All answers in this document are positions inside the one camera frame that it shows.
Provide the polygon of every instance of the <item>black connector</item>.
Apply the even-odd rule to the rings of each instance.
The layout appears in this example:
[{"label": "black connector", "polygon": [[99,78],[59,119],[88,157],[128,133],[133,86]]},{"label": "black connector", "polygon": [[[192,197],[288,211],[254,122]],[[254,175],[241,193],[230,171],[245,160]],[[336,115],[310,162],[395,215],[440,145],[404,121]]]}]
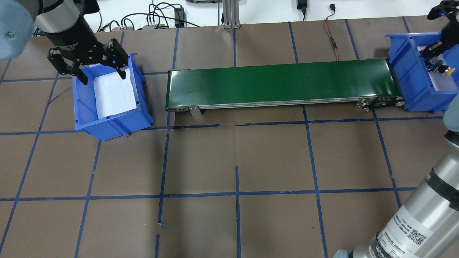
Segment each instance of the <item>black connector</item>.
[{"label": "black connector", "polygon": [[306,9],[308,7],[308,0],[297,0],[297,10],[301,10],[303,15],[306,14]]},{"label": "black connector", "polygon": [[185,27],[185,22],[186,22],[186,15],[185,15],[185,10],[183,7],[178,7],[175,9],[175,27],[176,28],[183,28]]}]

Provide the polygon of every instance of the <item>qr code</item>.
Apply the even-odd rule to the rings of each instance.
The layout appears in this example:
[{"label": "qr code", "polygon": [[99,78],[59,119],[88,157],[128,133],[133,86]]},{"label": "qr code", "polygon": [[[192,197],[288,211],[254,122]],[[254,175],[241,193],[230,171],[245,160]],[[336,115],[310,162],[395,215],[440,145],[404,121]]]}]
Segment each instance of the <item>qr code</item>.
[{"label": "qr code", "polygon": [[411,239],[416,245],[420,246],[427,237],[419,233],[419,231],[413,230],[408,234],[408,238]]}]

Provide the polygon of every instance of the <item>green conveyor belt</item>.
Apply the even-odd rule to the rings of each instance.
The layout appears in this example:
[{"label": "green conveyor belt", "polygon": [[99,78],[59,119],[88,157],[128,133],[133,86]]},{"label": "green conveyor belt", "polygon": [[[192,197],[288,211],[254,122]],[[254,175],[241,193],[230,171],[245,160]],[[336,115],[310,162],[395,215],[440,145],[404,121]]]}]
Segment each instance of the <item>green conveyor belt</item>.
[{"label": "green conveyor belt", "polygon": [[178,70],[168,75],[167,111],[400,95],[387,59]]}]

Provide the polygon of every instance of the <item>blue plastic bin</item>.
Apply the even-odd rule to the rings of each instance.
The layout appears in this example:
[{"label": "blue plastic bin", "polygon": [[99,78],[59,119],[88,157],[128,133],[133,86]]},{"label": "blue plastic bin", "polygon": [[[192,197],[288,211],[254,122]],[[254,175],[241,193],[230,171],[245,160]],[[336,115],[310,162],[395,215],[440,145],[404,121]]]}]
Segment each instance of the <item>blue plastic bin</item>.
[{"label": "blue plastic bin", "polygon": [[[451,74],[455,89],[436,90],[420,56],[418,46],[425,47],[440,39],[441,33],[414,33],[386,35],[392,41],[389,50],[390,64],[400,83],[409,111],[446,110],[459,90],[459,70]],[[459,45],[443,54],[444,61],[450,67],[459,69]]]},{"label": "blue plastic bin", "polygon": [[153,123],[145,103],[145,93],[142,82],[145,78],[140,73],[135,62],[134,54],[129,55],[130,79],[133,85],[136,108],[120,114],[114,114],[102,119],[97,116],[94,93],[94,78],[116,70],[103,65],[93,65],[81,68],[88,76],[88,85],[73,78],[73,107],[75,110],[75,129],[84,131],[97,139],[109,140],[119,136],[129,136],[130,133],[150,127]]}]

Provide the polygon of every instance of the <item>brown tiled surface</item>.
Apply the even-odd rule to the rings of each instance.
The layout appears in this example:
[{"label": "brown tiled surface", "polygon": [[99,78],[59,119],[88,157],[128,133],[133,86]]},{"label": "brown tiled surface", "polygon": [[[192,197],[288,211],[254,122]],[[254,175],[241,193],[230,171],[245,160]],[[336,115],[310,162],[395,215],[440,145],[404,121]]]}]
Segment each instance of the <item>brown tiled surface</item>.
[{"label": "brown tiled surface", "polygon": [[53,81],[3,82],[0,86],[0,132],[38,131]]},{"label": "brown tiled surface", "polygon": [[236,30],[236,56],[239,67],[295,63],[288,24],[242,25]]},{"label": "brown tiled surface", "polygon": [[[349,37],[344,20],[329,20],[328,25],[341,58],[343,60],[355,60],[351,37]],[[335,51],[323,21],[292,22],[291,27],[295,36],[298,62],[330,62],[336,60]]]},{"label": "brown tiled surface", "polygon": [[0,198],[16,197],[35,135],[0,136]]},{"label": "brown tiled surface", "polygon": [[72,257],[84,201],[20,202],[1,258]]},{"label": "brown tiled surface", "polygon": [[407,33],[401,17],[351,19],[349,27],[360,59],[389,58],[387,34]]},{"label": "brown tiled surface", "polygon": [[242,257],[323,257],[315,195],[241,196]]},{"label": "brown tiled surface", "polygon": [[[406,20],[413,32],[440,26]],[[386,56],[383,37],[405,32],[401,18],[349,25],[360,59]],[[299,62],[334,59],[322,22],[291,26]],[[330,29],[343,59],[354,59],[346,22],[330,20]],[[143,72],[163,73],[173,66],[176,32],[125,32],[123,46],[139,54]],[[121,41],[121,35],[97,37]],[[231,67],[233,43],[232,32],[221,27],[181,28],[176,68]],[[2,258],[74,257],[75,251],[101,258],[237,257],[238,240],[242,257],[319,258],[325,256],[322,226],[331,258],[337,249],[368,244],[397,210],[373,113],[352,102],[306,105],[314,121],[309,132],[300,105],[207,110],[202,117],[171,113],[168,123],[167,75],[150,74],[151,129],[98,149],[94,137],[68,131],[74,130],[69,90],[48,105],[37,132],[56,76],[46,59],[49,45],[31,39],[5,73],[20,81],[0,82],[0,236],[14,211]],[[289,24],[243,24],[236,54],[238,66],[294,63]],[[0,73],[5,65],[0,61]],[[39,78],[49,79],[22,80]],[[69,86],[71,80],[56,81],[52,98]],[[376,109],[376,116],[397,187],[417,186],[445,151],[442,114],[389,107]],[[407,190],[398,191],[402,203]]]}]

